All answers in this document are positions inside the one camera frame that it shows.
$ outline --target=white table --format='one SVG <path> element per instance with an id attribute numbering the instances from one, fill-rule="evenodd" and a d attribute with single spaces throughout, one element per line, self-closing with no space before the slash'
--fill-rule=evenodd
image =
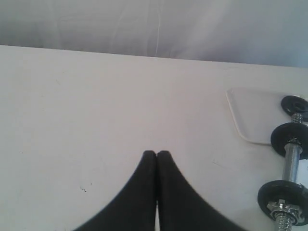
<path id="1" fill-rule="evenodd" d="M 0 46 L 0 230 L 76 228 L 150 149 L 171 151 L 222 214 L 272 231 L 256 198 L 281 178 L 284 159 L 239 137 L 225 91 L 305 94 L 307 86 L 299 68 Z M 306 186 L 307 174 L 301 161 Z"/>

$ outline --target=white fabric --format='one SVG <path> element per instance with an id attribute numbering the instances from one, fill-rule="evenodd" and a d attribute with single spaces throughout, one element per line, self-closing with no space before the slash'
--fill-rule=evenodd
<path id="1" fill-rule="evenodd" d="M 0 44 L 308 67 L 307 0 L 1 0 Z"/>

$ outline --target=black weight plate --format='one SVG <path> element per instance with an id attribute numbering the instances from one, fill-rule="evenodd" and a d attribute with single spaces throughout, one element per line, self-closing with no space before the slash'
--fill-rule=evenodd
<path id="1" fill-rule="evenodd" d="M 267 208 L 269 202 L 278 202 L 283 199 L 287 204 L 298 205 L 303 210 L 305 221 L 297 226 L 308 224 L 308 189 L 303 185 L 285 180 L 275 180 L 263 185 L 258 193 L 258 203 L 262 211 L 272 219 L 270 210 Z"/>
<path id="2" fill-rule="evenodd" d="M 303 120 L 308 122 L 308 102 L 303 98 L 288 95 L 282 99 L 281 107 L 289 116 L 295 113 L 302 114 Z"/>
<path id="3" fill-rule="evenodd" d="M 300 159 L 308 159 L 308 127 L 304 124 L 286 123 L 278 126 L 272 132 L 270 142 L 274 150 L 285 156 L 285 145 L 290 139 L 296 138 L 303 149 Z"/>

